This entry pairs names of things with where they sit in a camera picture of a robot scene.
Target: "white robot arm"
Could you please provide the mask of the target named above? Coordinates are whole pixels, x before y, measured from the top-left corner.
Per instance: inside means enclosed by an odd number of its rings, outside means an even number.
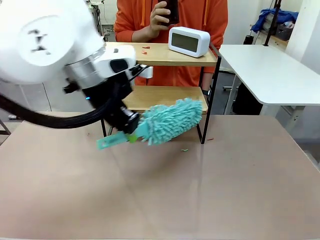
[[[0,5],[0,78],[4,81],[37,84],[64,71],[69,82],[66,92],[82,90],[96,109],[118,89],[112,112],[103,117],[131,133],[139,116],[121,100],[132,91],[131,78],[146,68],[136,65],[132,46],[104,47],[84,0],[3,0]],[[144,77],[151,78],[152,72],[150,67]],[[124,129],[133,116],[134,124]]]

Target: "blue jacket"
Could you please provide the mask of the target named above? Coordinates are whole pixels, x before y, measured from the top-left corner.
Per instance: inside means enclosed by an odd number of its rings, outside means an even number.
[[[257,33],[263,28],[263,25],[265,23],[265,19],[268,16],[268,14],[275,14],[276,9],[264,9],[261,11],[261,14],[259,16],[258,21],[256,22],[255,25],[252,26],[251,30]],[[293,12],[293,11],[282,11],[281,9],[279,10],[278,18],[277,18],[277,23],[278,24],[284,24],[285,22],[296,22],[298,18],[299,13],[298,12]]]

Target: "digital clock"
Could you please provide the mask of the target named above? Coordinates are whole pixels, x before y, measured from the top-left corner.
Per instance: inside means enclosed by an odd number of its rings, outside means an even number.
[[[210,34],[183,26],[170,29],[169,49],[191,57],[199,58],[209,50]]]

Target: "black phone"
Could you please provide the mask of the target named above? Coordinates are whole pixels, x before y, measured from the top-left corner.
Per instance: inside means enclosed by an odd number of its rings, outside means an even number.
[[[158,0],[158,3],[162,1],[166,2],[165,9],[170,10],[170,15],[163,15],[162,17],[169,19],[169,22],[162,22],[161,24],[167,27],[170,25],[178,24],[180,22],[178,0]]]

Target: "orange hoodie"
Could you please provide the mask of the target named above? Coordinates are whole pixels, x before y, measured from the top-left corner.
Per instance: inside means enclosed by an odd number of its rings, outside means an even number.
[[[134,31],[150,24],[150,15],[158,0],[117,0],[118,12],[114,24],[117,42],[132,42]],[[180,23],[172,27],[187,27],[206,31],[211,42],[219,49],[228,24],[227,0],[178,0]],[[169,31],[161,31],[151,43],[168,43]],[[200,67],[155,66],[148,85],[186,86],[199,85]],[[206,67],[205,73],[213,73],[214,67]],[[145,78],[137,77],[136,85],[146,85]]]

